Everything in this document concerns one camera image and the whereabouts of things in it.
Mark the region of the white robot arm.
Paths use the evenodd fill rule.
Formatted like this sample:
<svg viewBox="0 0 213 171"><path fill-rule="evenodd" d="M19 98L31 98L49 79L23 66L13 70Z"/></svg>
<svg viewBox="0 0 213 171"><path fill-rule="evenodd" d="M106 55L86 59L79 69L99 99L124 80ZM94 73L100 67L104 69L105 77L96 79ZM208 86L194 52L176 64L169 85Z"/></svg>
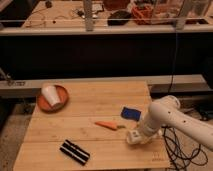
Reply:
<svg viewBox="0 0 213 171"><path fill-rule="evenodd" d="M137 127L141 143L147 143L163 124L167 124L213 151L213 125L187 116L179 109L180 101L172 95L151 102L148 113Z"/></svg>

